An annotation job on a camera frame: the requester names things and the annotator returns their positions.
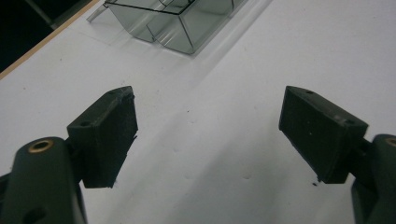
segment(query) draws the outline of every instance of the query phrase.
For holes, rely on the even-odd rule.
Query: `transparent plastic box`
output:
[[[245,0],[108,0],[132,36],[193,54]]]

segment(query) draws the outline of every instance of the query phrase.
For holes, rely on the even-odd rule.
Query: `white tabletop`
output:
[[[131,85],[138,137],[114,189],[83,190],[90,223],[354,223],[354,177],[315,187],[277,124],[291,85],[396,134],[396,1],[248,0],[194,57],[86,22],[99,6],[0,81],[0,175]]]

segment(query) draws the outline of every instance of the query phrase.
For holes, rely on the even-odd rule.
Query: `white table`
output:
[[[249,0],[189,57],[131,38],[110,11],[87,23],[99,3],[0,81],[0,175],[131,85],[138,137],[114,189],[84,190],[90,223],[354,223],[354,177],[313,186],[277,124],[291,85],[369,123],[370,141],[396,134],[396,2],[266,5]]]

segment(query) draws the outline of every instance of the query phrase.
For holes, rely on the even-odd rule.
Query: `table surface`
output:
[[[1,175],[131,85],[137,139],[113,189],[83,190],[90,223],[354,223],[354,177],[314,186],[277,124],[291,85],[396,134],[395,1],[248,0],[194,56],[86,22],[100,4],[0,80]]]

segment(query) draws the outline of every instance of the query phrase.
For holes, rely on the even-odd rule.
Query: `screw hole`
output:
[[[82,121],[79,125],[81,125],[82,127],[87,127],[89,126],[91,123],[89,121]]]
[[[386,141],[391,146],[396,147],[396,138],[387,138]]]
[[[36,143],[36,144],[33,145],[33,148],[34,148],[34,149],[41,149],[41,148],[47,147],[49,144],[50,144],[50,143],[47,142],[47,141],[38,142],[38,143]]]
[[[43,152],[49,148],[51,148],[53,145],[53,142],[51,140],[43,140],[43,141],[39,141],[36,142],[34,144],[32,144],[28,151],[30,153],[39,153],[39,152]]]
[[[37,221],[43,219],[46,215],[47,212],[43,207],[37,207],[26,213],[26,215],[23,217],[23,224],[37,223]]]

